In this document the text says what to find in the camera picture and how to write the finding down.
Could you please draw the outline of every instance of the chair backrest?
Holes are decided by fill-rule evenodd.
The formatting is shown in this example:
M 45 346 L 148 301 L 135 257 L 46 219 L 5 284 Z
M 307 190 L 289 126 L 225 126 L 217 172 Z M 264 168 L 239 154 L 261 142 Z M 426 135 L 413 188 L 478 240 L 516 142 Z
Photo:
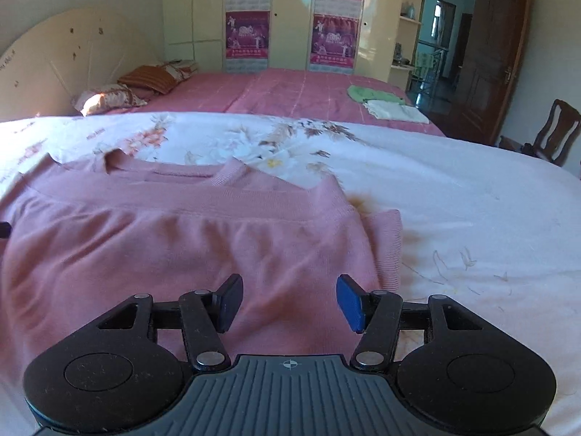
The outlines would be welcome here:
M 555 118 L 555 111 L 558 106 L 561 109 L 561 112 L 559 113 L 559 119 L 557 120 L 555 129 L 553 129 L 553 132 L 551 132 L 548 136 L 545 147 L 542 148 L 541 144 L 551 129 L 551 125 L 553 124 L 553 120 Z M 577 139 L 577 136 L 579 136 L 580 132 L 581 114 L 579 114 L 579 112 L 566 101 L 555 100 L 553 107 L 551 107 L 551 113 L 549 113 L 545 126 L 543 126 L 543 129 L 541 129 L 539 134 L 537 134 L 537 138 L 533 144 L 534 152 L 539 157 L 545 158 L 557 166 L 562 166 L 565 163 L 565 159 L 569 154 L 573 142 L 575 139 Z M 569 133 L 569 136 L 563 143 L 567 133 Z M 563 145 L 561 153 L 557 157 L 553 157 L 561 145 Z

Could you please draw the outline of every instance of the wooden door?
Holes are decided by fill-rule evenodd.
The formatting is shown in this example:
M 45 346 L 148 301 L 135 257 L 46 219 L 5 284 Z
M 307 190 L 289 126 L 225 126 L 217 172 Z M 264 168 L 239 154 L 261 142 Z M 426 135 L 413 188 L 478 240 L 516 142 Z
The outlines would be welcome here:
M 452 59 L 452 67 L 450 68 L 451 80 L 456 79 L 456 75 L 458 75 L 460 67 L 464 63 L 464 55 L 466 54 L 466 45 L 468 44 L 471 25 L 472 14 L 463 13 L 460 19 L 460 28 L 458 28 L 458 38 L 456 39 L 456 49 L 454 51 L 454 58 Z
M 531 0 L 476 0 L 460 80 L 444 133 L 492 145 L 515 86 Z

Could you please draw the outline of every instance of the sweater sleeve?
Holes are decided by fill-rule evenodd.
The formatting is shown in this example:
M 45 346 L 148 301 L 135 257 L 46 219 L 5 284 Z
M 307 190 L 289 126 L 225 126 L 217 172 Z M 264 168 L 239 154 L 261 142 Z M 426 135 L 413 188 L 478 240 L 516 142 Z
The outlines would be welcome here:
M 396 292 L 402 264 L 402 217 L 398 210 L 361 217 L 371 244 L 381 288 Z

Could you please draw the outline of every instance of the folded white cloth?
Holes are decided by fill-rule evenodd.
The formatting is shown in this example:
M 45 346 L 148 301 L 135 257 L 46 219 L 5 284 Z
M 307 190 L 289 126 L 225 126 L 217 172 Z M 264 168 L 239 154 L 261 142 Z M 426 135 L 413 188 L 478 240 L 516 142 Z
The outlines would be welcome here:
M 430 122 L 419 109 L 393 101 L 369 100 L 363 103 L 367 111 L 378 120 L 411 121 L 428 124 Z

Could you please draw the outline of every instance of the orange striped pillow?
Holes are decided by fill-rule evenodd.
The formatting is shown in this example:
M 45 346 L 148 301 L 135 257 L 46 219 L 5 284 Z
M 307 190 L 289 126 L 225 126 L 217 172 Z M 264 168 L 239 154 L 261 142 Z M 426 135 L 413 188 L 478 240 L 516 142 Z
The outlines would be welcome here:
M 133 72 L 123 75 L 117 82 L 128 87 L 150 88 L 164 95 L 178 85 L 178 81 L 163 67 L 153 65 L 142 65 Z

